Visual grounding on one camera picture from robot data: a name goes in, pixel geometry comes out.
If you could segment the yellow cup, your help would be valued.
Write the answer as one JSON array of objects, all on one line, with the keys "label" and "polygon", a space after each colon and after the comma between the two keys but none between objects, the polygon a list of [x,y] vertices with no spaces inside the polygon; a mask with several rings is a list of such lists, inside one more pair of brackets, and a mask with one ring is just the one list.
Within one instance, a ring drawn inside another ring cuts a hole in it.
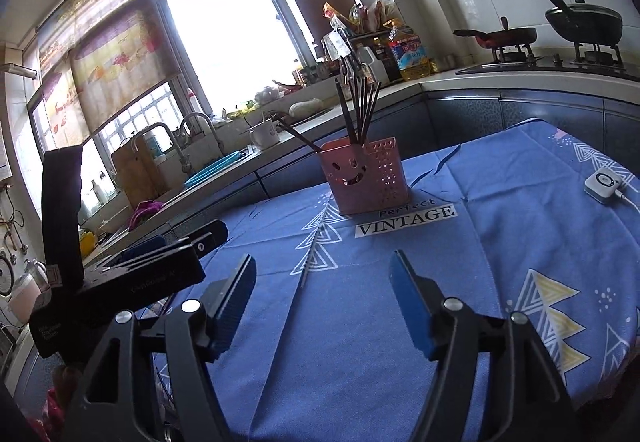
[{"label": "yellow cup", "polygon": [[98,240],[96,239],[96,236],[93,232],[84,231],[83,233],[81,233],[81,235],[79,236],[81,258],[87,258],[96,249],[97,243]]}]

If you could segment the pink cloth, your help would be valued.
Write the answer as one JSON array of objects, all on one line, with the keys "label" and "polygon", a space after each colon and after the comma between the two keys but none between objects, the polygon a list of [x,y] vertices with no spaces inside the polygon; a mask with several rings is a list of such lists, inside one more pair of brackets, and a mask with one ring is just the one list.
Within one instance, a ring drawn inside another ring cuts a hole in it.
[{"label": "pink cloth", "polygon": [[149,220],[151,217],[159,213],[164,204],[160,201],[142,201],[140,202],[134,212],[132,213],[129,222],[128,230],[134,231],[143,222]]}]

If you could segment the wooden cutting board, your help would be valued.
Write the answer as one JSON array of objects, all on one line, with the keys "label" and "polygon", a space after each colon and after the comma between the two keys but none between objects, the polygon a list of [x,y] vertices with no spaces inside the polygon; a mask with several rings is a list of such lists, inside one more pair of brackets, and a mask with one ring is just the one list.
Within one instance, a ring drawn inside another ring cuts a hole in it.
[{"label": "wooden cutting board", "polygon": [[111,160],[116,170],[117,185],[126,194],[132,209],[143,201],[157,199],[169,190],[141,136],[129,139],[111,155]]}]

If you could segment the chrome faucet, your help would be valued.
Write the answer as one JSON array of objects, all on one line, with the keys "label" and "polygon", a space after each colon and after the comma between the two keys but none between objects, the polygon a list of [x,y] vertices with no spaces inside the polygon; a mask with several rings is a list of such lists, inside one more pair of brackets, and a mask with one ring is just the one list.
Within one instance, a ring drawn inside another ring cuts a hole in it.
[{"label": "chrome faucet", "polygon": [[144,138],[145,136],[152,136],[155,138],[155,129],[163,129],[165,136],[167,137],[166,145],[161,144],[158,148],[158,153],[166,154],[169,151],[175,153],[175,155],[179,158],[179,163],[181,166],[181,171],[186,175],[193,175],[194,168],[191,163],[189,155],[186,154],[186,151],[183,150],[181,145],[179,144],[176,135],[174,132],[162,121],[157,121],[149,126],[142,128],[131,138],[131,149],[134,152],[139,151],[138,142],[140,138]]},{"label": "chrome faucet", "polygon": [[183,117],[179,129],[188,131],[190,141],[196,136],[202,135],[214,148],[214,152],[221,156],[224,154],[224,143],[220,140],[212,120],[203,112],[191,112]]}]

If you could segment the blue patterned tablecloth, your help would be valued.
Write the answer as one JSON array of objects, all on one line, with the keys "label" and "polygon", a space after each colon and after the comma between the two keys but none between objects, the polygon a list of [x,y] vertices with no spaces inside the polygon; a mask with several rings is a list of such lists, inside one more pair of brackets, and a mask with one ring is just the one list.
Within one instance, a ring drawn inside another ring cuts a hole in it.
[{"label": "blue patterned tablecloth", "polygon": [[341,213],[326,184],[225,211],[207,282],[256,283],[206,366],[235,441],[408,441],[459,317],[548,350],[536,441],[639,436],[639,174],[544,121],[409,159],[408,203]]}]

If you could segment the patterned window blind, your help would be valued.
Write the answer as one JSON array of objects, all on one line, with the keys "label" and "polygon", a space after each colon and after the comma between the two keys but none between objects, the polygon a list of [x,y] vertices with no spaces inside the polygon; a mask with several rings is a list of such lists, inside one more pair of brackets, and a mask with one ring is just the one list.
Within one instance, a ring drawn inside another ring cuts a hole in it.
[{"label": "patterned window blind", "polygon": [[37,38],[30,114],[43,152],[87,142],[179,73],[154,0],[64,0]]}]

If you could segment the white mug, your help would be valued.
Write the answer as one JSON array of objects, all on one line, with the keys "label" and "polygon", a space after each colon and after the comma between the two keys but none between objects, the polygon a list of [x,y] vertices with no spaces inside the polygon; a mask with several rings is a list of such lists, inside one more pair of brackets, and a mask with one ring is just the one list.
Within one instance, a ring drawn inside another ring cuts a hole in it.
[{"label": "white mug", "polygon": [[248,129],[250,142],[260,150],[266,150],[280,142],[276,124],[271,118],[250,127]]}]

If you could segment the white small device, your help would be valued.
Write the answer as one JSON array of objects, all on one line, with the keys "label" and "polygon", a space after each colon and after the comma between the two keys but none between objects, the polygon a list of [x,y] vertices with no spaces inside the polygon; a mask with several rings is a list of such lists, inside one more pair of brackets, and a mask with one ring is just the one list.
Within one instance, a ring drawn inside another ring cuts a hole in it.
[{"label": "white small device", "polygon": [[601,167],[585,180],[584,191],[598,203],[608,205],[620,196],[622,182],[611,168]]}]

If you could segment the pink plastic utensil holder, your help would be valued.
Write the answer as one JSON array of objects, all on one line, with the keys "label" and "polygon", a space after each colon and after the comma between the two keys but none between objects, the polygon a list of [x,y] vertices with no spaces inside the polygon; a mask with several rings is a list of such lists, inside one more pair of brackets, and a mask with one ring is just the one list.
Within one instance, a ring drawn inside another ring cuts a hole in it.
[{"label": "pink plastic utensil holder", "polygon": [[372,213],[410,201],[395,137],[364,144],[352,144],[348,138],[329,141],[319,157],[342,215]]}]

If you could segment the yellow cooking oil bottle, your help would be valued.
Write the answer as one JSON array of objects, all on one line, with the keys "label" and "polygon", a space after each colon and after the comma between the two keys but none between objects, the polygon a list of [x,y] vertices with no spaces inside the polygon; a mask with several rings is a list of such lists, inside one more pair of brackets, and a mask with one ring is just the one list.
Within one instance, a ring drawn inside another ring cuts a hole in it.
[{"label": "yellow cooking oil bottle", "polygon": [[434,73],[434,66],[426,53],[421,38],[400,19],[388,21],[388,44],[398,70],[404,80],[417,80]]}]

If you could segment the dark condiment rack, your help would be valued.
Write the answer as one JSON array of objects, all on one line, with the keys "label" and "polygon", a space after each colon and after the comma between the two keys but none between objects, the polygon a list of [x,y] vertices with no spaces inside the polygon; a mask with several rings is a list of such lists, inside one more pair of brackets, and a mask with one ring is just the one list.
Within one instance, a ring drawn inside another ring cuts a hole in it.
[{"label": "dark condiment rack", "polygon": [[369,47],[372,50],[375,57],[383,63],[390,84],[401,82],[402,76],[390,50],[390,30],[388,28],[376,33],[352,36],[348,40],[355,50],[360,47]]}]

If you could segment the black gas stove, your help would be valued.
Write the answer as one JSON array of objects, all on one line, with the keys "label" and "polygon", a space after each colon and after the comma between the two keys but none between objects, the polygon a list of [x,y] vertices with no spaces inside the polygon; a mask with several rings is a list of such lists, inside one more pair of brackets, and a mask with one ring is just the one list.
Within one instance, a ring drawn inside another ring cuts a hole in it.
[{"label": "black gas stove", "polygon": [[562,59],[559,54],[552,57],[537,57],[536,62],[487,62],[458,69],[457,75],[488,74],[488,73],[533,73],[533,72],[558,72],[593,74],[619,78],[620,80],[639,80],[639,66],[626,63],[622,68],[612,65],[600,65],[593,63],[575,63]]}]

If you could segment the red frying pan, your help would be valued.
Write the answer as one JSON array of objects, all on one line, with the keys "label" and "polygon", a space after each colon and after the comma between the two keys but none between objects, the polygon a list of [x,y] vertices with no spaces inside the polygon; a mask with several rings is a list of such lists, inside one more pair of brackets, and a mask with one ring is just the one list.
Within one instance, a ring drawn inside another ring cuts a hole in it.
[{"label": "red frying pan", "polygon": [[476,42],[485,49],[496,49],[504,47],[524,46],[535,43],[537,40],[537,30],[532,26],[528,28],[509,28],[506,17],[500,18],[502,30],[485,33],[477,30],[454,30],[454,36],[473,37]]}]

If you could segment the black wok with lid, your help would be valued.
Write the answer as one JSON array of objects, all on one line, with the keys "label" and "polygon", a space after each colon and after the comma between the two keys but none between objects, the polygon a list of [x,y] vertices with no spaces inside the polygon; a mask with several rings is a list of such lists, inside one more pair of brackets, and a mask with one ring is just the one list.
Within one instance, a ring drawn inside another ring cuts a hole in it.
[{"label": "black wok with lid", "polygon": [[623,34],[623,18],[615,10],[581,2],[567,4],[550,0],[554,5],[544,14],[552,28],[571,43],[616,46]]}]

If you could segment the snack bags on rack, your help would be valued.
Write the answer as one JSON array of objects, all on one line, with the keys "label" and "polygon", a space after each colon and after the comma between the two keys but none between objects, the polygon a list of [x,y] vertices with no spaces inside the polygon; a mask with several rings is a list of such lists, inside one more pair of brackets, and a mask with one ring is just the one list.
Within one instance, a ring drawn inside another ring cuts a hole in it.
[{"label": "snack bags on rack", "polygon": [[390,21],[402,21],[397,5],[390,0],[375,0],[369,6],[355,4],[347,14],[326,2],[323,5],[323,17],[329,20],[335,31],[342,30],[349,35],[376,33],[387,28]]}]

